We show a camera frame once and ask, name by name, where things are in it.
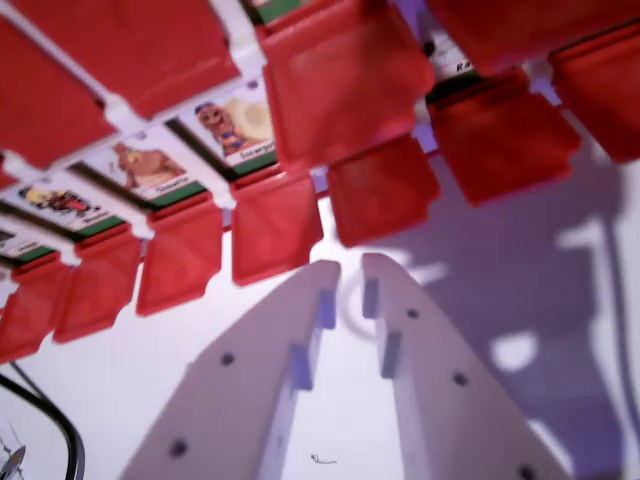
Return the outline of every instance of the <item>red plastic flap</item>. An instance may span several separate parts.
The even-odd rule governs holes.
[[[311,3],[261,30],[278,160],[287,170],[330,164],[401,136],[435,83],[397,7]]]
[[[206,1],[13,3],[147,117],[239,75]]]
[[[408,135],[331,166],[327,180],[346,247],[422,222],[440,194],[420,144]]]
[[[568,174],[580,146],[519,70],[447,97],[430,113],[440,153],[473,205]]]
[[[562,99],[612,160],[640,157],[640,24],[549,57]]]
[[[248,177],[256,183],[234,186],[238,204],[231,217],[231,241],[238,285],[309,263],[311,248],[323,236],[311,176],[276,173],[263,178],[273,171]]]
[[[0,148],[46,169],[113,133],[91,92],[1,17],[0,45]]]
[[[110,328],[133,295],[140,239],[128,224],[113,227],[76,247],[82,263],[73,270],[61,320],[53,334],[68,342]]]
[[[484,75],[640,15],[638,0],[428,0],[428,4]]]
[[[137,313],[175,307],[204,295],[222,265],[222,212],[209,192],[155,213],[138,293]]]
[[[2,171],[2,157],[0,156],[0,190],[16,183],[16,179]]]
[[[0,320],[0,363],[35,353],[58,324],[71,268],[51,253],[14,270],[20,286],[9,296]]]

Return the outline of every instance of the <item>white plastic arm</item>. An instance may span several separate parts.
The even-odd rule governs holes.
[[[251,79],[262,74],[267,60],[256,31],[239,0],[209,0],[228,36],[229,53],[242,76]]]
[[[280,478],[298,390],[312,388],[321,332],[335,325],[339,275],[335,262],[305,267],[207,347],[121,480]]]
[[[2,296],[10,295],[18,289],[18,284],[11,279],[11,269],[0,265],[0,305],[4,305],[2,302]]]
[[[390,258],[365,254],[363,313],[393,380],[405,478],[567,480],[447,317]]]

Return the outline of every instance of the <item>black cable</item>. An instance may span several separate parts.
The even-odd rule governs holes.
[[[20,365],[18,365],[16,362],[11,362],[9,363],[9,365],[11,365],[11,368],[13,368],[15,370],[15,372],[18,374],[18,376],[24,381],[24,383],[26,383],[27,385],[29,385],[29,388],[31,388],[31,390],[33,390],[34,392],[36,392],[36,394],[42,398],[43,400],[46,400],[49,403],[53,403],[51,400],[49,400],[49,397],[47,397],[44,392],[42,390],[40,390],[40,387],[38,387],[33,380],[31,380],[31,377],[29,377],[29,375],[26,374],[26,372],[24,370],[22,370],[22,368],[20,367]]]
[[[36,386],[29,376],[15,363],[11,366],[18,375],[37,393],[34,395],[29,390],[15,383],[13,380],[0,374],[0,386],[6,388],[14,395],[20,397],[33,407],[44,413],[62,431],[67,442],[68,461],[65,480],[82,480],[84,478],[84,444],[80,434],[71,421],[62,413],[53,402]]]

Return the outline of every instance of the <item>character card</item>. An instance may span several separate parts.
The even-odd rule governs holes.
[[[83,159],[92,170],[157,206],[206,190],[188,171],[194,161],[202,160],[164,125]]]
[[[41,243],[0,230],[0,255],[3,257],[24,264],[51,252],[53,252],[52,249]]]
[[[64,184],[64,177],[57,174],[11,191],[3,200],[85,236],[95,235],[123,222],[102,206],[69,190]]]
[[[214,95],[178,120],[236,173],[246,175],[276,161],[275,137],[262,77]]]
[[[473,64],[433,15],[422,11],[418,23],[420,38],[425,44],[425,53],[435,68],[438,81],[474,70]]]

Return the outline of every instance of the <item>cartoon character picture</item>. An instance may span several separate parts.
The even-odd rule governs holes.
[[[195,109],[200,124],[209,130],[227,157],[273,138],[271,115],[265,102],[232,98],[224,107],[205,102]]]
[[[118,155],[118,168],[127,176],[124,187],[129,190],[152,187],[186,173],[162,150],[138,150],[122,142],[117,143],[113,150]]]
[[[231,113],[224,107],[206,102],[198,105],[195,113],[202,126],[222,145],[225,157],[255,143],[242,133],[233,121]]]
[[[19,194],[38,209],[48,208],[63,215],[75,213],[78,218],[101,209],[97,205],[92,206],[70,190],[41,190],[36,187],[25,187]]]

